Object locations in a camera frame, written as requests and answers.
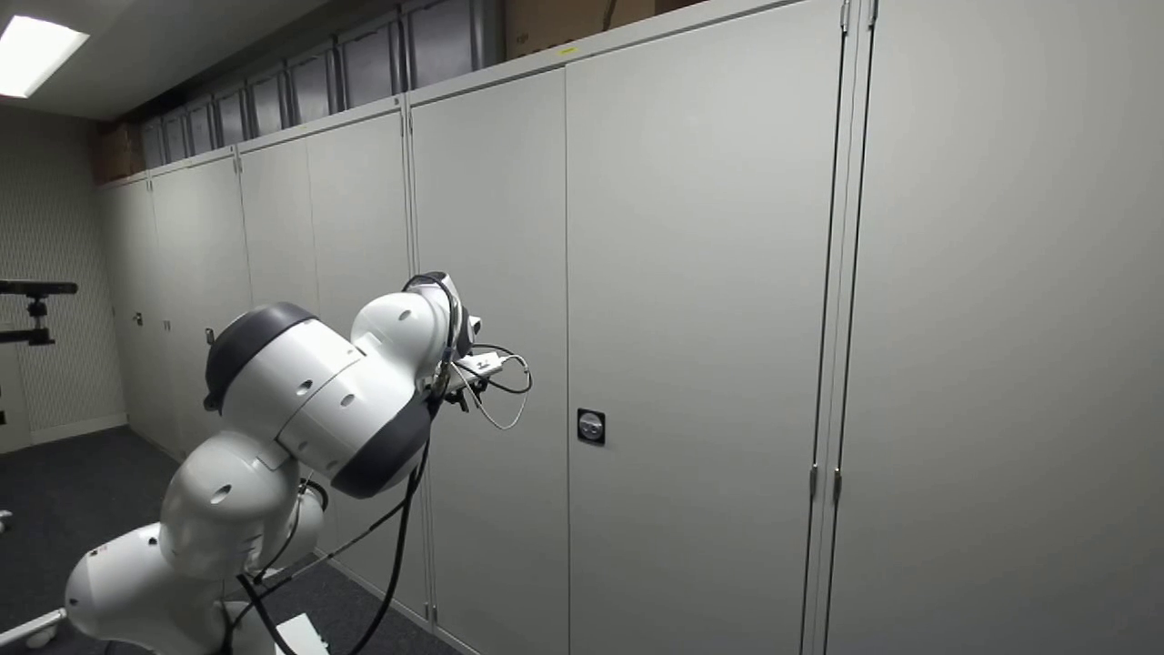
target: wall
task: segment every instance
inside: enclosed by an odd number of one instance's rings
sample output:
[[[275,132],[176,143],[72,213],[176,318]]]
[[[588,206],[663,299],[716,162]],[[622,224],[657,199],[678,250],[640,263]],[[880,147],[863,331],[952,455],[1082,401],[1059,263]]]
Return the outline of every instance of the wall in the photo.
[[[0,275],[80,285],[46,301],[60,345],[0,345],[0,450],[124,423],[89,143],[75,120],[0,120]],[[24,322],[24,299],[0,299],[0,326]]]

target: cabinet door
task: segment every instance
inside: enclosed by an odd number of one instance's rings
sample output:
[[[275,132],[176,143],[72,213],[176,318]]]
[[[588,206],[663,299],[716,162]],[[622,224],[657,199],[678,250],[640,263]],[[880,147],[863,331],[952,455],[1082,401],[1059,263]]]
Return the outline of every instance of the cabinet door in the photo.
[[[380,115],[346,125],[305,138],[308,162],[308,263],[318,263],[318,314],[335,331],[349,331],[364,301],[402,292],[409,279],[409,224],[404,224],[404,153],[402,115]],[[380,513],[398,506],[404,483],[380,498],[358,501],[330,496],[330,520],[325,548],[358,535]],[[389,560],[398,553],[398,525],[358,544],[340,560],[340,571],[364,591],[381,594],[389,582]],[[428,605],[428,506],[415,498],[409,558],[398,591],[398,605],[421,615]]]
[[[409,279],[402,115],[308,138],[308,194],[318,314],[349,331],[362,304]]]
[[[152,182],[128,182],[109,228],[109,255],[115,257],[112,275],[120,287],[115,333],[128,419],[138,438],[152,439],[161,450],[176,450],[176,438],[169,433],[172,361],[161,326],[163,279],[152,279],[161,264],[161,255],[152,250],[157,231]]]
[[[415,108],[417,264],[456,274],[483,342],[539,384],[512,433],[434,426],[442,631],[475,652],[569,652],[565,73]],[[489,412],[511,419],[499,393]]]
[[[223,423],[204,412],[208,331],[231,326],[250,301],[246,241],[233,159],[191,168],[157,182],[169,224],[172,299],[169,345],[176,361],[176,439],[191,455]]]
[[[1162,652],[1162,30],[880,3],[833,655]]]
[[[243,153],[243,224],[250,304],[320,304],[312,263],[308,147],[285,143]]]
[[[576,655],[794,655],[840,3],[569,64]]]

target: black bracket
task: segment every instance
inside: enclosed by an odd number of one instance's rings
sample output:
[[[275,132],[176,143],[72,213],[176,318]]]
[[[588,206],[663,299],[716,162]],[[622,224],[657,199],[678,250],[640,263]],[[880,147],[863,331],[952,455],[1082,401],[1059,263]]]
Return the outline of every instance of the black bracket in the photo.
[[[33,326],[24,331],[0,331],[0,342],[28,342],[28,345],[51,345],[51,331],[45,326],[46,293],[75,293],[75,285],[71,279],[0,279],[0,293],[24,293]]]

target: floor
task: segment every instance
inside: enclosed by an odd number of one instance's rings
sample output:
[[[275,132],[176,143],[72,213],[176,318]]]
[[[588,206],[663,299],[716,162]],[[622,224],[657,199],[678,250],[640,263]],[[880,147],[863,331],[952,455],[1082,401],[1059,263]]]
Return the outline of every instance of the floor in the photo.
[[[128,428],[28,446],[0,457],[0,508],[16,520],[0,535],[0,631],[63,605],[72,560],[128,527],[152,525],[176,463]],[[380,609],[335,569],[318,569],[268,601],[273,617],[308,611],[330,652],[346,652]],[[130,655],[67,631],[45,655]],[[389,615],[374,655],[452,655],[415,621]]]

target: cabinet hinge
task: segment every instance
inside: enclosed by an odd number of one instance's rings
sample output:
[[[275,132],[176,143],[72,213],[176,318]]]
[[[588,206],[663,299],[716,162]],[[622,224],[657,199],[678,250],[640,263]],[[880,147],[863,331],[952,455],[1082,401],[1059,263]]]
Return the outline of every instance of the cabinet hinge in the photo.
[[[853,0],[840,3],[840,37],[853,33]]]
[[[833,506],[840,506],[840,490],[844,490],[844,474],[840,464],[833,464]]]
[[[822,464],[815,463],[815,464],[809,469],[809,501],[817,498],[817,483],[822,483]]]
[[[876,30],[876,19],[880,19],[880,0],[873,0],[870,7],[870,33]]]

